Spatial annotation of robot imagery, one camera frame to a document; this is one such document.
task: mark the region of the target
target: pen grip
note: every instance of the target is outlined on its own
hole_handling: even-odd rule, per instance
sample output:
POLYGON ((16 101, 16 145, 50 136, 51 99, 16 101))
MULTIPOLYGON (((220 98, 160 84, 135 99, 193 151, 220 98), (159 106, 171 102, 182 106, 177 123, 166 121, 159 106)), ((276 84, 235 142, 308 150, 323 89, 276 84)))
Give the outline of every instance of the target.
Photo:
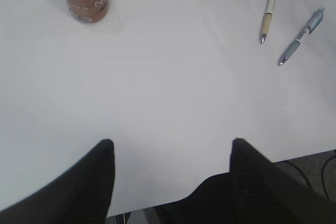
POLYGON ((289 47, 286 49, 286 51, 283 53, 283 56, 289 59, 294 52, 299 48, 300 42, 294 40, 289 47))
POLYGON ((263 25, 261 27, 261 34, 268 34, 269 26, 272 21, 272 14, 266 13, 264 16, 263 25))

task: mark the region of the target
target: black cable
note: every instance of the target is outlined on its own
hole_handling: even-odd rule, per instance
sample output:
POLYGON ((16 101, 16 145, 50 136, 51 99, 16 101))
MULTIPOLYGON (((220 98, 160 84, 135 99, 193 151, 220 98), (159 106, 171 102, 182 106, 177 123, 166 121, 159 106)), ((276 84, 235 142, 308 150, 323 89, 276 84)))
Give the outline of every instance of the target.
POLYGON ((304 174, 304 172, 297 165, 295 165, 292 162, 287 161, 287 160, 286 161, 282 161, 282 162, 285 163, 285 164, 287 164, 287 165, 292 166, 293 168, 295 168, 295 170, 297 170, 301 174, 301 176, 303 177, 303 179, 306 181, 306 184, 309 187, 309 189, 313 191, 313 187, 311 186, 311 184, 309 182, 309 179, 307 178, 307 176, 304 174))
POLYGON ((329 197, 329 195, 328 195, 327 188, 325 187, 326 185, 325 185, 325 182, 324 182, 324 170, 325 170, 326 166, 328 165, 328 163, 329 163, 330 161, 332 161, 334 158, 336 158, 336 150, 335 150, 334 152, 335 152, 335 155, 332 156, 332 157, 329 157, 329 158, 327 159, 327 161, 325 161, 325 163, 324 163, 323 166, 322 166, 322 170, 321 170, 321 182, 322 182, 322 187, 323 187, 323 190, 324 190, 324 194, 325 194, 325 196, 326 196, 328 199, 330 199, 330 197, 329 197))

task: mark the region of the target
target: floor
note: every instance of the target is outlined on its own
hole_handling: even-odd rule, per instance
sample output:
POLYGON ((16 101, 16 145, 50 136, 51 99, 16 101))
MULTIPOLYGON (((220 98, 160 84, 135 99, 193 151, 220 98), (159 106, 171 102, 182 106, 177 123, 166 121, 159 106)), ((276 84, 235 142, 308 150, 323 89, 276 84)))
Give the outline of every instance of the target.
MULTIPOLYGON (((330 157, 335 155, 336 151, 329 151, 310 156, 294 158, 289 160, 289 162, 296 165, 306 175, 315 192, 325 197, 326 195, 322 187, 321 170, 324 163, 330 157)), ((307 186, 303 176, 293 166, 283 162, 277 163, 276 165, 283 169, 290 176, 295 178, 297 181, 307 186)), ((336 200, 336 158, 333 158, 326 165, 324 169, 324 182, 330 199, 336 200)), ((147 224, 146 220, 144 219, 144 214, 141 210, 134 212, 133 215, 131 214, 129 224, 133 223, 147 224)), ((110 217, 107 219, 106 224, 117 224, 115 217, 110 217)))

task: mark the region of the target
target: white table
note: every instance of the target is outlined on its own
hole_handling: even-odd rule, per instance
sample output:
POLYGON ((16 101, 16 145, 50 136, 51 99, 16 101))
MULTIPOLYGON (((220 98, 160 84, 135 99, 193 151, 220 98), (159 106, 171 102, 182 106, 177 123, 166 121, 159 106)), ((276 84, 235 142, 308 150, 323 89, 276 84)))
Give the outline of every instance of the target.
POLYGON ((115 142, 109 215, 182 199, 244 137, 272 161, 336 148, 336 2, 110 0, 83 25, 65 0, 1 0, 0 209, 99 140, 115 142), (279 56, 324 6, 320 26, 279 56))

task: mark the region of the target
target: blue pen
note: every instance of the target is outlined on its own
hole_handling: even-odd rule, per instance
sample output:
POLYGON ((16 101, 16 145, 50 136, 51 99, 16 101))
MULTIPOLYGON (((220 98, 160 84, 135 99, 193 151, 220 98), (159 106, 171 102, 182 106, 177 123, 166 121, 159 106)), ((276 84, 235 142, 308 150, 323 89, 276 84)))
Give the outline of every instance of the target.
POLYGON ((307 25, 303 28, 303 30, 299 33, 299 35, 295 38, 295 40, 289 45, 289 47, 286 49, 286 51, 282 54, 280 57, 278 64, 279 66, 283 65, 296 51, 296 49, 299 48, 301 45, 301 42, 303 38, 307 34, 311 34, 315 28, 321 23, 323 18, 324 8, 318 9, 314 15, 310 18, 307 25))

